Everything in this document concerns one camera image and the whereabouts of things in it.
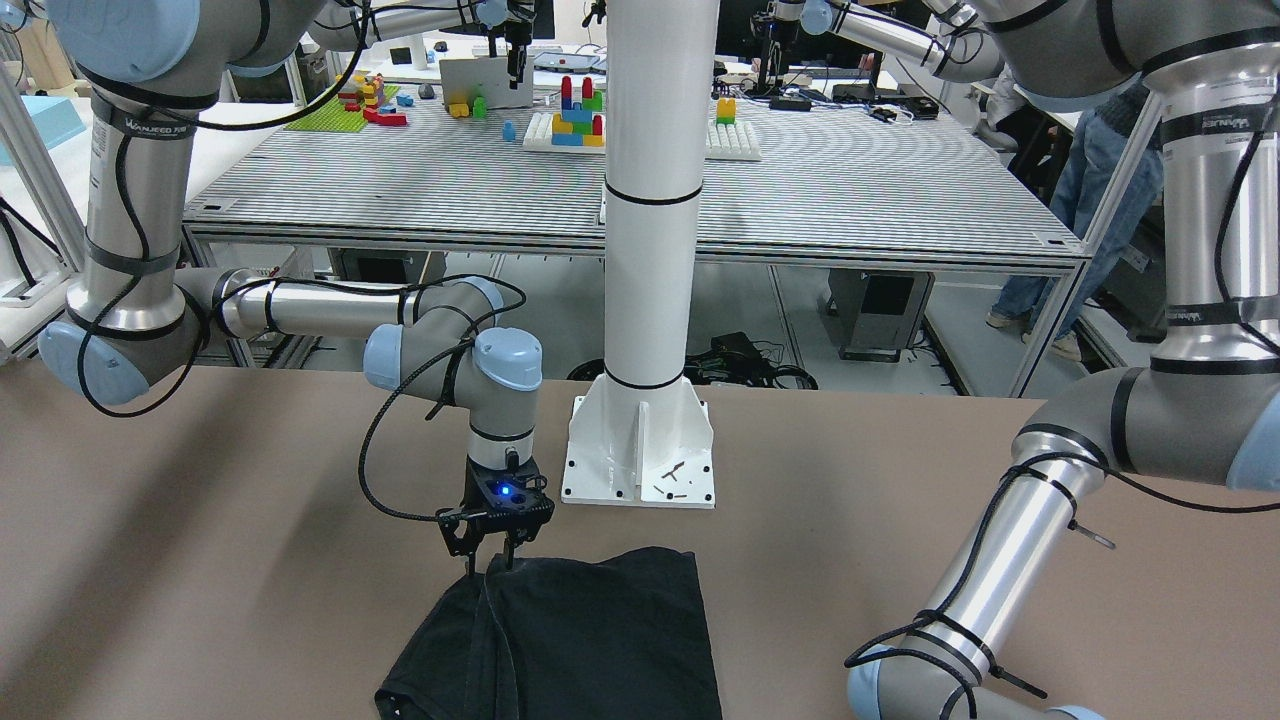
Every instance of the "green lego baseplate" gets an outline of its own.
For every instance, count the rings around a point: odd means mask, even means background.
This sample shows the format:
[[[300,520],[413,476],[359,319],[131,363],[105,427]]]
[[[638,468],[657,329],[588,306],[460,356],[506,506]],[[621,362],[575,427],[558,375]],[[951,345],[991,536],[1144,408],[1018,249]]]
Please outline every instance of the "green lego baseplate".
[[[387,96],[388,102],[396,102],[396,95],[399,94],[398,85],[384,85],[383,95]],[[403,108],[397,108],[398,111],[404,111]],[[323,106],[316,108],[314,113],[305,118],[298,118],[292,123],[284,126],[284,129],[296,129],[302,132],[360,132],[365,129],[369,120],[365,119],[365,113],[357,110],[355,113],[347,110],[347,102],[334,96],[332,100],[325,102]]]

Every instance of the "metal tabletop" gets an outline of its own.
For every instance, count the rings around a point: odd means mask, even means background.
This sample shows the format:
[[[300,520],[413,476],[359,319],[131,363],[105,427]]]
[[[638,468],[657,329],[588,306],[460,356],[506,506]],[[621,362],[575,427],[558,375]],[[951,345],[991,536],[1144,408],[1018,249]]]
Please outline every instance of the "metal tabletop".
[[[453,119],[439,100],[407,128],[282,129],[188,204],[211,242],[599,256],[604,156],[525,151],[535,111]],[[1018,272],[1075,286],[1084,246],[947,115],[884,124],[855,109],[771,111],[740,100],[764,160],[707,161],[699,260]],[[1044,309],[1060,313],[1059,299]],[[1011,395],[1044,347],[1032,343]]]

